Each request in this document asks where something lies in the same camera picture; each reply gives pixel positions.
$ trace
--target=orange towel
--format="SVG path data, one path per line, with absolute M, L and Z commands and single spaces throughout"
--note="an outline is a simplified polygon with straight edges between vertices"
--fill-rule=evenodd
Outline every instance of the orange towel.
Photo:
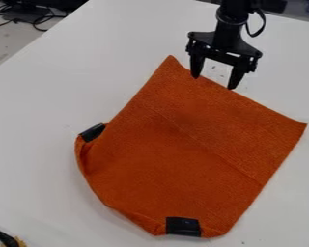
M 193 79 L 170 56 L 105 129 L 77 138 L 75 153 L 101 201 L 149 233 L 212 237 L 233 227 L 305 127 Z

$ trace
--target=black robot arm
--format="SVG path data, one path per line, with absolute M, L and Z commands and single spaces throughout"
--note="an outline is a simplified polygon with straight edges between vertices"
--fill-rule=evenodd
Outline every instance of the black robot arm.
M 262 52 L 246 43 L 241 35 L 243 25 L 251 37 L 260 35 L 266 26 L 266 17 L 260 9 L 259 0 L 222 0 L 216 12 L 217 25 L 214 32 L 190 32 L 186 51 L 190 55 L 191 74 L 200 75 L 206 58 L 233 67 L 228 89 L 234 89 L 242 77 L 254 72 Z M 257 13 L 263 26 L 251 34 L 247 25 L 249 14 Z

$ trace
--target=white tabletop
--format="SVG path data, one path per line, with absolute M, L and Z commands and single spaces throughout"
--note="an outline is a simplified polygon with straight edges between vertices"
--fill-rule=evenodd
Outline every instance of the white tabletop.
M 213 30 L 216 8 L 91 0 L 0 66 L 1 228 L 31 247 L 309 246 L 309 126 L 231 231 L 211 240 L 147 234 L 106 208 L 76 166 L 77 133 L 109 121 L 167 55 L 187 66 L 186 33 Z M 238 92 L 309 122 L 309 23 L 269 16 L 247 40 L 265 55 Z M 208 61 L 204 74 L 226 84 L 229 70 Z

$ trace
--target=black cable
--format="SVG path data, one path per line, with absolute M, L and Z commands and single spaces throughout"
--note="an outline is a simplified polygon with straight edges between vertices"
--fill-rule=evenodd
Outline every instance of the black cable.
M 43 24 L 43 23 L 45 23 L 46 21 L 48 21 L 48 20 L 50 20 L 50 19 L 52 19 L 52 18 L 65 18 L 65 17 L 67 17 L 67 16 L 69 15 L 68 12 L 66 12 L 65 15 L 57 15 L 57 14 L 55 14 L 50 8 L 48 8 L 48 9 L 49 9 L 51 15 L 45 15 L 45 16 L 39 17 L 38 19 L 36 19 L 36 20 L 32 23 L 33 27 L 34 27 L 36 30 L 41 31 L 41 32 L 46 32 L 46 31 L 48 31 L 47 29 L 39 28 L 38 25 Z
M 4 15 L 4 13 L 7 12 L 12 7 L 13 7 L 13 5 L 2 5 L 2 6 L 0 6 L 0 16 Z M 68 12 L 66 12 L 66 15 L 58 15 L 58 14 L 55 14 L 49 7 L 47 7 L 47 8 L 49 9 L 49 15 L 41 16 L 41 17 L 37 18 L 35 21 L 33 21 L 33 22 L 26 22 L 26 21 L 22 21 L 22 22 L 26 22 L 26 23 L 32 24 L 32 26 L 36 30 L 38 30 L 38 31 L 46 32 L 47 29 L 42 29 L 42 28 L 38 27 L 38 25 L 43 24 L 43 23 L 45 23 L 46 21 L 48 21 L 48 20 L 50 20 L 52 18 L 65 18 L 66 16 L 69 15 Z M 19 19 L 8 20 L 6 22 L 0 23 L 0 27 L 4 26 L 4 25 L 7 25 L 7 24 L 9 24 L 11 22 L 17 23 L 19 21 L 21 21 L 21 20 L 19 20 Z

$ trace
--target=floor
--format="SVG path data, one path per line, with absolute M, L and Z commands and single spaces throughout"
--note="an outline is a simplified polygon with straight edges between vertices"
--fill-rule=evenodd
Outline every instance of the floor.
M 41 28 L 47 29 L 53 27 L 59 21 L 60 19 L 49 20 L 42 24 Z M 12 22 L 0 27 L 0 64 L 42 34 L 43 32 L 37 31 L 32 25 L 21 22 L 17 24 Z

